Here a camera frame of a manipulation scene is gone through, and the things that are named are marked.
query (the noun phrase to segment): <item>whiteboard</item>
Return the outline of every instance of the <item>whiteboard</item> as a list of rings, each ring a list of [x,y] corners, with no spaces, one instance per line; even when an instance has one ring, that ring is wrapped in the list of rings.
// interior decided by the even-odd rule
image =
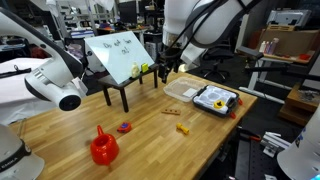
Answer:
[[[85,38],[84,40],[87,44],[86,47],[89,47],[86,51],[92,51],[98,57],[118,84],[131,77],[131,68],[134,62],[138,64],[140,71],[143,63],[147,63],[148,66],[154,64],[132,31]]]

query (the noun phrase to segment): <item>monitor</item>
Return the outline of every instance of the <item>monitor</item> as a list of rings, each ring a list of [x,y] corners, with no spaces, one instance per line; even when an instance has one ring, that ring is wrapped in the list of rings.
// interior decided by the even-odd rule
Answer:
[[[120,21],[137,24],[136,1],[119,3]]]

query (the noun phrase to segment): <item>open case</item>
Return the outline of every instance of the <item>open case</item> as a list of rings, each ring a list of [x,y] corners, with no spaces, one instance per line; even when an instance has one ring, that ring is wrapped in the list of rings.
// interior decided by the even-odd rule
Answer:
[[[207,85],[193,97],[192,101],[200,109],[219,117],[226,117],[237,106],[239,94],[213,85]]]

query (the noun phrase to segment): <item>yellow object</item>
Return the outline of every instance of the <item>yellow object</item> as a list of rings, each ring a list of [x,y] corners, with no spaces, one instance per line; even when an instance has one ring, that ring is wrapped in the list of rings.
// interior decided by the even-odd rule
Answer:
[[[131,77],[136,78],[140,75],[139,67],[136,62],[133,63],[132,68],[131,68]]]
[[[142,71],[142,73],[147,72],[148,70],[149,70],[148,64],[147,64],[147,63],[143,63],[143,64],[141,65],[141,71]]]
[[[184,134],[189,134],[189,129],[186,128],[186,127],[184,127],[184,126],[182,126],[181,123],[177,123],[177,129],[182,130],[182,132],[183,132]]]
[[[220,109],[225,105],[225,102],[218,100],[216,102],[213,103],[213,107],[216,109]]]

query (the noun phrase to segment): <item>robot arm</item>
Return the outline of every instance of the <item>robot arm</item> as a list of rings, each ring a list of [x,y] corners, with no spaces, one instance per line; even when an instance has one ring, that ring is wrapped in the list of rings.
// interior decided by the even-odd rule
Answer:
[[[167,47],[162,55],[166,65],[159,74],[163,81],[177,60],[192,63],[207,48],[228,38],[239,19],[261,0],[199,0],[165,1],[163,44]]]
[[[39,99],[56,103],[64,111],[77,108],[81,98],[71,80],[82,73],[82,63],[18,16],[1,7],[0,22],[0,35],[25,37],[52,56],[45,64],[26,75],[25,84],[30,93]]]

